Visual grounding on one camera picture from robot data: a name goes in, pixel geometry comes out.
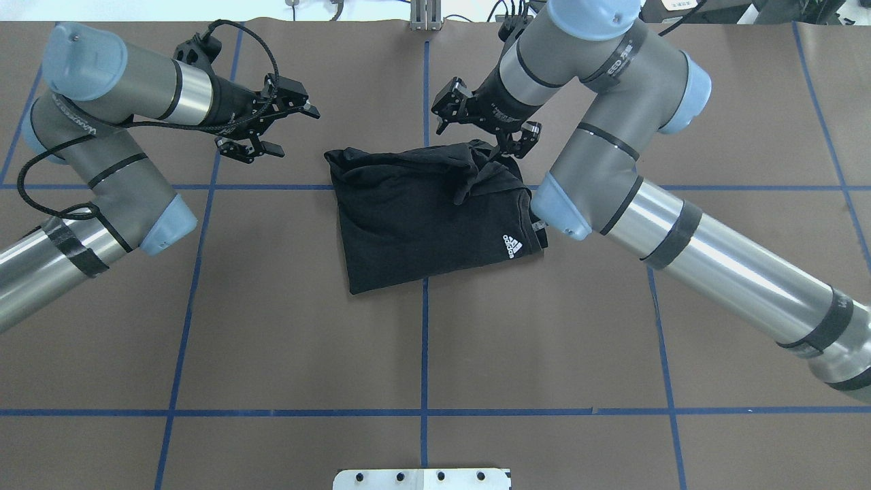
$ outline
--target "black cable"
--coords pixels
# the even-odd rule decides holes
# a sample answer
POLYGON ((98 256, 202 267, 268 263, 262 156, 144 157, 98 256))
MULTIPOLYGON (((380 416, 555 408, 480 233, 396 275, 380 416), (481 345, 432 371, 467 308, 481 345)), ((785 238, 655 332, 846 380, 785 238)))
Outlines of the black cable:
POLYGON ((699 0, 699 4, 698 4, 698 5, 696 5, 695 7, 693 7, 692 10, 686 12, 686 15, 683 16, 683 17, 681 17, 680 20, 678 20, 678 22, 676 22, 676 23, 674 23, 674 24, 668 26, 668 28, 665 29, 664 31, 660 32, 659 35, 660 35, 660 36, 664 36, 664 35, 668 34, 669 32, 674 31, 675 29, 677 29, 678 26, 681 25, 681 24, 683 24, 684 22, 686 22, 686 19, 690 18, 690 16, 691 16, 692 14, 698 12, 699 9, 701 9, 702 6, 703 6, 705 3, 707 3, 707 0, 699 0))
POLYGON ((460 14, 450 14, 449 16, 445 16, 446 19, 449 19, 451 17, 457 17, 457 18, 461 18, 461 19, 465 20, 466 22, 472 22, 471 19, 469 19, 468 17, 461 16, 460 14))
POLYGON ((814 24, 820 23, 820 18, 822 17, 823 12, 826 11, 826 7, 828 6, 828 2, 829 2, 829 0, 822 0, 822 3, 820 3, 819 10, 817 10, 817 19, 814 21, 814 24))
MULTIPOLYGON (((273 55, 272 51, 269 49, 269 46, 266 44, 266 41, 264 41, 263 38, 258 36, 256 33, 254 33, 254 31, 251 31, 250 29, 248 29, 244 25, 233 22, 231 20, 219 19, 219 20, 216 20, 216 21, 212 22, 211 24, 209 24, 209 26, 206 28, 206 33, 203 34, 203 36, 201 37, 202 41, 206 42, 208 40, 208 38, 212 35, 212 32, 214 32, 214 30, 217 29, 221 25, 231 25, 232 27, 235 27, 236 29, 239 29, 240 31, 243 31, 246 34, 248 34, 249 36, 253 37, 254 40, 257 41, 260 44, 260 46, 263 47, 263 50, 266 52, 267 56, 269 56, 269 62, 272 64, 272 67, 273 67, 273 73, 270 76, 274 77, 274 80, 273 80, 272 86, 269 90, 268 101, 257 112, 255 112, 254 114, 252 114, 251 116, 249 116, 247 118, 238 119, 232 123, 219 125, 219 126, 190 126, 190 125, 172 124, 172 123, 165 123, 165 122, 158 122, 158 121, 139 121, 139 122, 129 122, 129 123, 121 124, 121 125, 116 125, 116 124, 113 124, 109 121, 104 121, 104 120, 97 118, 95 116, 91 116, 90 114, 89 114, 89 117, 91 119, 101 123, 101 124, 105 124, 107 126, 112 126, 112 127, 117 127, 120 129, 127 129, 127 128, 131 128, 131 127, 140 127, 140 126, 150 126, 150 127, 166 127, 166 128, 170 128, 170 129, 181 129, 181 130, 185 130, 185 131, 203 131, 203 132, 220 132, 220 131, 224 131, 226 129, 233 129, 237 126, 246 124, 249 121, 252 121, 254 119, 259 118, 263 114, 263 112, 265 112, 269 107, 272 107, 273 101, 275 101, 275 98, 278 95, 278 84, 277 84, 277 80, 278 80, 278 76, 279 76, 278 62, 275 61, 275 56, 273 55)), ((92 203, 92 202, 77 204, 75 206, 70 206, 67 209, 63 209, 61 211, 56 211, 52 208, 48 208, 48 207, 43 206, 43 205, 39 204, 38 202, 34 201, 27 194, 27 190, 24 188, 24 180, 27 178, 27 173, 39 161, 44 160, 49 155, 55 154, 56 152, 59 152, 65 148, 69 148, 70 146, 78 145, 79 143, 84 143, 85 141, 92 140, 94 138, 95 138, 94 136, 92 136, 90 134, 86 134, 85 136, 75 138, 74 140, 69 140, 69 141, 66 141, 65 143, 61 143, 60 145, 54 146, 54 147, 40 153, 39 155, 33 157, 32 159, 28 160, 27 163, 25 163, 24 166, 21 167, 21 170, 18 172, 17 190, 18 190, 18 195, 21 196, 21 199, 23 199, 24 202, 26 202, 28 204, 28 206, 36 209, 37 211, 40 211, 40 212, 45 213, 45 214, 50 214, 52 216, 56 216, 58 218, 62 218, 62 219, 66 219, 66 220, 90 220, 91 218, 95 218, 95 217, 99 216, 100 210, 97 207, 97 205, 92 203), (75 210, 80 209, 80 208, 87 208, 88 213, 72 213, 72 211, 75 211, 75 210)))
POLYGON ((493 9, 490 10, 490 14, 487 16, 486 22, 489 22, 490 19, 493 18, 493 14, 496 13, 496 7, 498 7, 500 3, 505 6, 505 15, 508 15, 508 4, 505 3, 505 0, 497 0, 496 3, 493 4, 493 9))
POLYGON ((345 9, 345 3, 344 3, 344 2, 339 2, 339 3, 337 3, 337 4, 335 5, 335 15, 333 16, 333 18, 330 19, 330 21, 335 22, 335 21, 339 20, 339 16, 341 15, 341 11, 344 10, 344 9, 345 9))
MULTIPOLYGON (((206 34, 204 34, 202 36, 203 42, 207 41, 208 38, 212 35, 212 32, 221 25, 231 25, 232 27, 235 27, 236 29, 239 29, 240 31, 245 32, 247 35, 251 36, 255 41, 257 41, 257 43, 263 48, 263 51, 265 51, 267 56, 269 56, 269 62, 272 64, 272 67, 273 67, 272 76, 274 76, 275 80, 278 79, 278 76, 279 76, 278 62, 275 61, 275 56, 273 55, 272 51, 269 49, 269 46, 267 45, 266 41, 264 41, 263 38, 258 36, 254 31, 248 29, 247 27, 245 27, 242 24, 239 24, 237 22, 233 22, 232 20, 224 20, 224 19, 216 20, 216 21, 212 22, 211 24, 209 24, 208 28, 206 29, 206 34)), ((152 127, 166 127, 169 129, 182 129, 182 130, 186 130, 186 131, 202 131, 202 132, 206 132, 206 133, 219 132, 219 131, 224 131, 226 129, 233 129, 237 126, 241 126, 243 124, 246 124, 247 122, 250 122, 250 121, 253 121, 253 120, 259 118, 261 115, 263 115, 263 112, 265 112, 269 107, 272 106, 272 103, 275 100, 275 97, 277 95, 278 95, 278 86, 275 82, 273 82, 272 86, 269 90, 268 101, 257 112, 248 116, 247 118, 235 120, 232 123, 227 123, 227 124, 218 125, 218 126, 191 126, 191 125, 184 125, 184 124, 165 123, 165 122, 159 122, 159 121, 139 121, 139 122, 125 123, 122 125, 114 125, 110 122, 103 121, 103 120, 95 118, 93 116, 91 116, 91 117, 94 120, 96 120, 97 122, 106 124, 108 126, 121 127, 124 129, 131 128, 131 127, 152 126, 152 127)))
POLYGON ((52 208, 48 208, 34 201, 27 194, 27 190, 24 188, 24 179, 27 177, 27 173, 30 169, 36 165, 40 160, 48 157, 49 155, 54 154, 55 152, 59 152, 64 148, 69 148, 70 146, 78 145, 79 143, 84 143, 85 141, 93 140, 95 136, 90 134, 86 134, 85 136, 80 136, 75 138, 74 140, 69 140, 65 143, 61 143, 53 147, 50 150, 46 150, 39 155, 27 160, 27 163, 21 167, 21 171, 18 172, 18 181, 17 181, 17 189, 18 195, 21 196, 21 199, 24 200, 31 208, 36 209, 45 214, 50 214, 52 216, 56 216, 58 218, 66 219, 66 220, 90 220, 91 218, 96 218, 100 214, 100 208, 97 207, 93 202, 86 202, 82 204, 76 204, 75 206, 70 206, 67 209, 63 209, 61 211, 56 211, 52 208), (88 208, 88 213, 72 213, 73 211, 81 208, 88 208))

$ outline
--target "black t-shirt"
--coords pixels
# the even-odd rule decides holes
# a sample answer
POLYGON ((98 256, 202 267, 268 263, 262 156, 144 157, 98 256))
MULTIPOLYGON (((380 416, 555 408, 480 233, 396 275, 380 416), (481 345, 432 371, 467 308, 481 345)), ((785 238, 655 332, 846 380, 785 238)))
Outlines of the black t-shirt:
POLYGON ((326 152, 352 294, 547 247, 517 163, 480 140, 326 152))

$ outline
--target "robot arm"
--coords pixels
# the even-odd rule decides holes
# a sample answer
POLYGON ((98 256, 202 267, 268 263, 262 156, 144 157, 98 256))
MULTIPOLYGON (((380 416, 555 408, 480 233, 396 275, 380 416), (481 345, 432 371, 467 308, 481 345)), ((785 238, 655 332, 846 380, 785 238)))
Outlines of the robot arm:
MULTIPOLYGON (((174 58, 81 24, 54 28, 43 60, 49 91, 30 107, 22 134, 37 153, 62 148, 50 160, 70 165, 96 198, 84 205, 88 213, 39 207, 53 216, 0 252, 0 332, 125 253, 141 248, 155 255, 196 227, 193 213, 126 131, 161 123, 132 123, 134 114, 217 134, 220 152, 246 163, 263 154, 284 156, 280 146, 260 140, 275 120, 295 112, 320 117, 302 84, 277 69, 260 92, 216 76, 211 63, 220 42, 211 29, 225 22, 180 44, 174 58), (235 141, 243 139, 251 144, 235 141)), ((25 174, 26 166, 19 189, 25 174)))
POLYGON ((478 119, 457 119, 439 98, 433 112, 498 137, 578 77, 598 95, 533 197, 536 215, 577 240, 593 230, 610 237, 807 359, 821 381, 871 403, 866 306, 637 175, 652 136, 687 126, 711 90, 707 74, 637 16, 633 0, 550 0, 469 100, 447 98, 478 119))

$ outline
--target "grid line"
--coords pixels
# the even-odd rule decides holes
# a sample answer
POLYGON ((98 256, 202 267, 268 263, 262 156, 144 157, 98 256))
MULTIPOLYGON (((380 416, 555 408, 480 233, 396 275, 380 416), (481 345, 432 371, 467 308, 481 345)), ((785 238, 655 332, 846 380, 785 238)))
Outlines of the grid line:
MULTIPOLYGON (((769 185, 741 185, 741 184, 710 184, 710 185, 685 185, 685 184, 662 184, 659 185, 667 191, 774 191, 774 192, 868 192, 871 186, 769 186, 769 185)), ((537 185, 527 186, 531 190, 538 189, 537 185)), ((28 184, 28 189, 41 190, 88 190, 85 184, 28 184)), ((210 184, 173 184, 176 190, 209 190, 210 184)), ((0 184, 0 190, 15 190, 15 184, 0 184)), ((219 191, 332 191, 330 184, 215 184, 215 190, 219 191)))
POLYGON ((816 90, 814 89, 814 81, 811 79, 811 73, 807 68, 805 50, 804 47, 802 47, 801 45, 801 34, 799 33, 799 25, 795 21, 793 21, 793 36, 795 37, 795 46, 799 51, 801 71, 805 76, 807 91, 810 92, 811 102, 814 104, 814 111, 816 112, 817 120, 819 120, 820 122, 820 128, 822 129, 823 138, 826 139, 828 153, 829 156, 831 156, 832 158, 834 171, 838 175, 838 182, 839 184, 841 184, 841 192, 844 194, 844 201, 847 202, 847 209, 850 213, 850 220, 853 221, 853 228, 855 228, 856 238, 859 240, 859 246, 861 247, 862 255, 865 257, 865 266, 866 268, 868 268, 868 273, 871 273, 871 254, 868 253, 868 243, 865 241, 865 234, 862 232, 862 226, 859 224, 859 216, 856 214, 856 208, 853 205, 853 198, 850 197, 850 193, 847 190, 847 180, 844 178, 844 171, 841 168, 841 162, 838 160, 838 153, 834 149, 832 135, 828 131, 828 124, 826 124, 826 118, 825 116, 823 116, 822 108, 820 107, 820 101, 817 99, 816 90))
MULTIPOLYGON (((423 145, 429 146, 429 41, 423 41, 423 145)), ((429 278, 423 278, 421 307, 421 468, 429 467, 429 278)))
MULTIPOLYGON (((236 50, 233 54, 233 67, 230 69, 230 81, 236 78, 236 69, 239 66, 239 52, 242 49, 242 33, 239 30, 236 35, 236 50)), ((175 407, 179 400, 179 386, 181 385, 181 372, 185 366, 185 354, 187 352, 187 340, 191 332, 191 319, 193 316, 193 302, 196 298, 197 287, 199 286, 199 272, 203 263, 203 248, 206 244, 206 232, 209 228, 209 218, 212 213, 212 204, 215 195, 215 186, 218 182, 218 171, 220 169, 220 152, 215 151, 214 163, 212 165, 212 178, 209 181, 209 194, 206 198, 206 211, 203 213, 203 224, 199 231, 199 244, 197 245, 197 258, 193 264, 193 274, 191 279, 191 291, 187 298, 187 309, 185 313, 185 324, 181 332, 181 341, 179 342, 179 355, 175 364, 175 375, 172 379, 172 391, 169 400, 169 412, 166 414, 166 426, 164 429, 163 444, 160 447, 160 459, 158 461, 157 474, 154 477, 154 490, 160 490, 163 486, 164 471, 166 469, 166 458, 169 454, 169 444, 172 438, 172 423, 175 420, 175 407)))
MULTIPOLYGON (((819 106, 819 101, 816 98, 813 82, 810 78, 807 69, 807 61, 804 57, 802 49, 800 33, 797 29, 797 24, 793 23, 793 34, 795 36, 796 45, 799 50, 802 70, 807 82, 808 90, 817 117, 820 122, 824 138, 832 157, 835 171, 838 174, 839 186, 729 186, 729 185, 710 185, 710 186, 685 186, 685 185, 664 185, 667 190, 699 190, 699 191, 840 191, 844 193, 847 207, 853 220, 856 234, 859 238, 866 264, 871 271, 871 256, 868 253, 868 246, 865 241, 861 225, 858 222, 858 216, 855 212, 853 202, 850 197, 850 192, 866 192, 871 190, 871 186, 849 186, 846 183, 844 174, 838 161, 837 153, 835 152, 833 142, 827 128, 827 123, 823 117, 819 106)), ((233 61, 233 70, 230 79, 235 76, 237 61, 240 53, 242 33, 239 32, 236 44, 235 58, 233 61)), ((424 145, 429 145, 429 41, 424 42, 424 64, 423 64, 423 141, 424 145)), ((27 107, 30 106, 38 86, 41 72, 37 72, 36 79, 30 89, 27 103, 19 118, 19 124, 15 132, 15 136, 7 152, 6 159, 0 171, 0 190, 14 189, 15 185, 3 184, 3 180, 9 170, 10 162, 13 153, 16 150, 16 143, 20 137, 21 123, 24 120, 24 114, 27 107)), ((555 409, 429 409, 429 279, 424 279, 422 282, 422 377, 421 377, 421 408, 417 409, 351 409, 351 410, 176 410, 175 405, 178 396, 178 389, 181 377, 181 371, 184 363, 184 355, 186 342, 190 329, 190 320, 192 314, 192 304, 194 300, 197 283, 199 282, 199 270, 202 259, 202 249, 206 237, 206 228, 213 203, 213 196, 216 190, 333 190, 329 185, 305 185, 305 184, 217 184, 217 174, 219 170, 220 157, 216 154, 213 163, 213 172, 211 182, 208 184, 178 184, 176 189, 192 189, 192 190, 208 190, 209 195, 206 201, 206 212, 204 214, 203 226, 200 232, 199 246, 197 258, 194 264, 192 277, 192 286, 188 300, 186 312, 185 328, 183 330, 181 345, 179 346, 179 358, 177 360, 177 370, 173 379, 172 395, 169 409, 167 410, 150 410, 150 409, 0 409, 0 417, 166 417, 166 429, 164 437, 164 445, 161 450, 158 475, 155 482, 155 488, 159 489, 162 484, 163 471, 165 469, 165 460, 168 453, 168 445, 172 434, 172 421, 176 417, 212 417, 212 418, 309 418, 309 417, 326 417, 326 418, 341 418, 341 417, 419 417, 421 420, 421 461, 422 467, 426 467, 427 461, 427 420, 429 416, 433 417, 587 417, 587 416, 665 416, 668 415, 672 426, 672 439, 674 443, 675 457, 678 464, 679 481, 681 489, 686 489, 685 473, 683 468, 682 452, 679 441, 679 430, 677 425, 677 416, 710 416, 710 415, 766 415, 766 414, 844 414, 844 413, 871 413, 871 406, 764 406, 764 407, 681 407, 677 408, 674 405, 673 393, 670 380, 670 372, 665 349, 665 336, 662 329, 662 319, 660 315, 658 296, 656 291, 655 277, 652 270, 648 268, 648 280, 652 293, 652 300, 657 319, 657 328, 659 335, 659 348, 661 363, 664 374, 666 400, 668 406, 666 408, 555 408, 555 409)), ((72 190, 72 189, 87 189, 87 186, 81 184, 34 184, 29 187, 35 189, 56 189, 56 190, 72 190)))
MULTIPOLYGON (((871 405, 807 405, 807 406, 701 406, 676 407, 676 415, 718 416, 741 415, 747 417, 763 415, 802 415, 802 414, 851 414, 871 413, 871 405)), ((287 418, 325 418, 342 419, 348 417, 414 417, 419 418, 422 410, 416 408, 363 408, 363 409, 177 409, 172 411, 174 418, 212 418, 212 419, 287 419, 287 418)), ((662 417, 671 415, 672 409, 663 408, 431 408, 428 417, 662 417)), ((5 408, 0 409, 1 417, 166 417, 169 410, 154 409, 69 409, 69 408, 5 408)))
POLYGON ((672 391, 672 374, 668 367, 668 353, 665 349, 665 333, 662 329, 662 312, 659 309, 659 295, 656 291, 656 277, 653 269, 647 268, 647 283, 650 286, 653 300, 653 312, 656 316, 656 330, 659 340, 659 360, 662 364, 662 379, 665 384, 665 402, 668 404, 668 419, 672 427, 672 445, 674 459, 678 468, 678 483, 680 490, 686 490, 686 474, 684 471, 684 454, 680 448, 680 432, 678 429, 678 414, 674 408, 674 393, 672 391))
POLYGON ((33 98, 36 97, 39 80, 43 77, 43 66, 40 64, 37 70, 37 75, 33 79, 33 85, 30 86, 30 92, 27 94, 27 100, 24 102, 24 109, 21 111, 21 116, 18 118, 18 126, 15 126, 15 132, 12 134, 12 142, 9 145, 9 151, 6 152, 6 159, 3 161, 3 169, 0 170, 0 184, 6 180, 6 174, 9 172, 9 166, 12 163, 12 155, 15 154, 15 149, 18 146, 18 138, 21 137, 21 125, 24 123, 24 115, 33 104, 33 98))

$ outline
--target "adidas logo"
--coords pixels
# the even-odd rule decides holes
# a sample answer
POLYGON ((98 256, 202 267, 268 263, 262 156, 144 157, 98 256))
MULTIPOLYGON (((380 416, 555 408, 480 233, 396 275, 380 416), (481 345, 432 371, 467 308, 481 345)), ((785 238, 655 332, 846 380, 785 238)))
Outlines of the adidas logo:
POLYGON ((505 240, 505 248, 508 249, 508 258, 513 259, 514 254, 520 250, 523 244, 508 235, 502 235, 502 239, 505 240))

